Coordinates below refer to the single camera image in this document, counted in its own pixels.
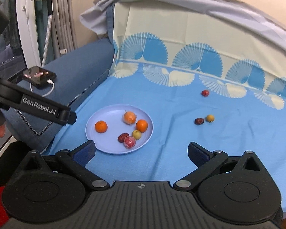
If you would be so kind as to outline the orange mandarin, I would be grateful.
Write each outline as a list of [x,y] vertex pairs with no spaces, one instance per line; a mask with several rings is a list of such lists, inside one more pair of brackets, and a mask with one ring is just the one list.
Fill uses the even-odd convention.
[[147,129],[148,129],[148,123],[146,120],[140,119],[137,121],[136,130],[138,130],[141,133],[144,133],[144,132],[146,132]]
[[108,129],[108,125],[105,121],[100,120],[95,123],[94,129],[96,130],[97,133],[105,133]]

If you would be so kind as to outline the dark red date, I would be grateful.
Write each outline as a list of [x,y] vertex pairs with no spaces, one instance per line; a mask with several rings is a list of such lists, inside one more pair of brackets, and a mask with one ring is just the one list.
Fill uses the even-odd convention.
[[196,118],[196,119],[194,120],[194,123],[195,123],[196,125],[202,125],[204,122],[205,122],[205,120],[204,120],[203,118]]
[[124,140],[129,136],[128,133],[122,133],[118,136],[118,142],[123,143]]

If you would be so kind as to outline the red fruit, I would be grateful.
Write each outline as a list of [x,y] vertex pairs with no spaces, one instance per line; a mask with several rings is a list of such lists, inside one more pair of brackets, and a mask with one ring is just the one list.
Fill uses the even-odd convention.
[[126,149],[131,149],[136,145],[136,139],[133,136],[127,136],[123,143]]
[[204,97],[208,97],[209,94],[210,94],[210,92],[209,92],[208,90],[203,90],[203,91],[201,92],[201,95],[204,96]]

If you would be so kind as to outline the yellow green small fruit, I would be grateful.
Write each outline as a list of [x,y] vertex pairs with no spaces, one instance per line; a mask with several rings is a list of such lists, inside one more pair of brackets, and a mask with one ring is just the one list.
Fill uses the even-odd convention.
[[139,140],[141,138],[141,132],[139,130],[134,130],[132,132],[132,137],[135,138],[135,140]]

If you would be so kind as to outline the orange fruit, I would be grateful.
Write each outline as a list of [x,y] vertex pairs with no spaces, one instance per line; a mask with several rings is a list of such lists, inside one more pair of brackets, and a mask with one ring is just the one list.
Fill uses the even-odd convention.
[[122,119],[123,119],[124,123],[126,123],[128,125],[133,125],[136,122],[137,115],[132,111],[125,111]]

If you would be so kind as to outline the black smartphone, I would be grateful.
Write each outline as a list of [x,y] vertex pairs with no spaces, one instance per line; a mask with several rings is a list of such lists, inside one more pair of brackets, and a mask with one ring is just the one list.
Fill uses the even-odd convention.
[[22,73],[22,78],[32,84],[37,89],[45,88],[49,84],[49,80],[56,79],[57,75],[54,72],[33,66]]

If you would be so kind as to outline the lilac round plate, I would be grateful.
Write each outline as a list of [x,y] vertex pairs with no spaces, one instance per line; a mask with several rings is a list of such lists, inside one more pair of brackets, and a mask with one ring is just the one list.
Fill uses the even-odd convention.
[[[125,112],[133,112],[137,116],[137,120],[145,120],[147,122],[147,130],[141,134],[135,145],[126,148],[123,143],[118,141],[118,136],[122,133],[132,134],[136,129],[136,125],[128,125],[123,121]],[[97,132],[95,124],[104,121],[107,124],[107,130],[103,133]],[[92,140],[96,148],[106,154],[122,155],[134,152],[151,139],[153,134],[153,121],[151,117],[142,109],[127,104],[114,104],[106,106],[96,111],[87,121],[85,129],[86,137]]]

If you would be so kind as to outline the far yellow green fruit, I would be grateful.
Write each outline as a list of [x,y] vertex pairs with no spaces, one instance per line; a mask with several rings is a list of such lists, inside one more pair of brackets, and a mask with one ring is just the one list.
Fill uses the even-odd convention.
[[214,122],[215,117],[214,117],[214,115],[209,114],[206,116],[205,120],[209,123],[212,123],[212,122]]

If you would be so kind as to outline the grey curtain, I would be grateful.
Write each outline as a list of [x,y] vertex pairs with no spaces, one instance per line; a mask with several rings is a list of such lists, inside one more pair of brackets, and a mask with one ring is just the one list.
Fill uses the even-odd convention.
[[54,58],[59,58],[77,49],[72,0],[52,0],[51,25]]

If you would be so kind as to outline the grey blue blanket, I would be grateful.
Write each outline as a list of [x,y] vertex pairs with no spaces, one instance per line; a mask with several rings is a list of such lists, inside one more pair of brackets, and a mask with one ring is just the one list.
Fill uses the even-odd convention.
[[[142,0],[94,0],[80,15],[80,22],[97,35],[107,33],[106,11],[111,5]],[[286,52],[286,26],[257,8],[237,0],[155,0],[223,19],[256,33]]]

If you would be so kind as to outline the white round frame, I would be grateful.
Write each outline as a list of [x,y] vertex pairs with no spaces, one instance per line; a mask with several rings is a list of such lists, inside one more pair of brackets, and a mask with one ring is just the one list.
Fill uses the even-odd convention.
[[33,0],[16,0],[18,31],[24,59],[28,68],[40,66],[40,53]]

